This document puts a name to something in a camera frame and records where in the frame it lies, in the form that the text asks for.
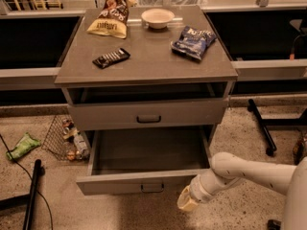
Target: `gray cabinet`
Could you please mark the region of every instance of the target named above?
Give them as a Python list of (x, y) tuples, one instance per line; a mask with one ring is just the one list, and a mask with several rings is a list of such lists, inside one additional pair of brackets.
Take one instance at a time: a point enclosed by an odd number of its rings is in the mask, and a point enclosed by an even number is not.
[[(171, 52), (185, 25), (212, 31), (200, 8), (172, 7), (177, 19), (162, 31), (142, 23), (144, 10), (130, 9), (124, 40), (87, 34), (100, 12), (87, 11), (56, 79), (78, 129), (95, 133), (88, 172), (77, 178), (85, 195), (180, 191), (210, 166), (236, 71), (218, 40), (201, 63)], [(92, 64), (119, 47), (129, 60)]]

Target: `white bowl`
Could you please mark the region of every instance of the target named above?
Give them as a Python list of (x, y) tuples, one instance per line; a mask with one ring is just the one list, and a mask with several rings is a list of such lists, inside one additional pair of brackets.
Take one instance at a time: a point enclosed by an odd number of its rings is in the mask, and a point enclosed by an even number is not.
[(171, 11), (151, 9), (144, 11), (141, 17), (148, 23), (149, 27), (154, 29), (162, 29), (167, 26), (167, 23), (174, 19), (175, 15)]

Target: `gray countertop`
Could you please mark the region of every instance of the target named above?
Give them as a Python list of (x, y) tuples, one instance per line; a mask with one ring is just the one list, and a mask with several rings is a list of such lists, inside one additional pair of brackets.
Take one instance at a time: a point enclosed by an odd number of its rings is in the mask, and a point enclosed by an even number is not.
[[(130, 8), (126, 39), (88, 34), (86, 30), (101, 9), (86, 11), (56, 84), (78, 87), (236, 80), (237, 73), (218, 39), (206, 50), (201, 63), (172, 53), (171, 41), (179, 39), (186, 25), (213, 32), (198, 6), (169, 8), (176, 17), (162, 31), (151, 30), (141, 21), (144, 10)], [(130, 59), (104, 70), (92, 63), (120, 47), (130, 53)]]

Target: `brown chip bag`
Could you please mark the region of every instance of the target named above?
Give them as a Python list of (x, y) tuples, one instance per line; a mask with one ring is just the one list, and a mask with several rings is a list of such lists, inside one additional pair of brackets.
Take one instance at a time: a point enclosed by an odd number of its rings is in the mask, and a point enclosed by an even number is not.
[(135, 5), (134, 0), (106, 0), (102, 12), (87, 29), (87, 32), (126, 38), (129, 7), (133, 5)]

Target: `floor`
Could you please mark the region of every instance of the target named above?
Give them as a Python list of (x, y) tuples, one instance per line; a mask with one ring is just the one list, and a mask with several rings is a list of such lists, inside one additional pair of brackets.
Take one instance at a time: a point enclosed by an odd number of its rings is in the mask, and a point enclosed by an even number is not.
[[(255, 97), (264, 118), (296, 118), (307, 108), (306, 96)], [(248, 99), (231, 101), (218, 125), (210, 147), (211, 154), (228, 151), (244, 159), (293, 164), (292, 149), (300, 131), (271, 130), (277, 145), (274, 157), (265, 154), (267, 144), (256, 119), (248, 112)], [(56, 114), (65, 106), (36, 108), (0, 108), (0, 133), (11, 149), (25, 132), (42, 143)], [(21, 168), (10, 162), (0, 143), (0, 199), (25, 195), (30, 179)], [(44, 146), (32, 150), (20, 159), (20, 164), (32, 173), (34, 162), (41, 159), (45, 175), (39, 191), (47, 199), (52, 212), (53, 229), (267, 229), (268, 219), (282, 220), (285, 196), (250, 181), (220, 192), (205, 205), (190, 213), (177, 208), (179, 192), (140, 195), (84, 196), (76, 185), (76, 177), (86, 175), (87, 164), (59, 161)], [(25, 206), (0, 212), (1, 229), (21, 229)], [(35, 206), (34, 229), (51, 229), (45, 202), (39, 196)]]

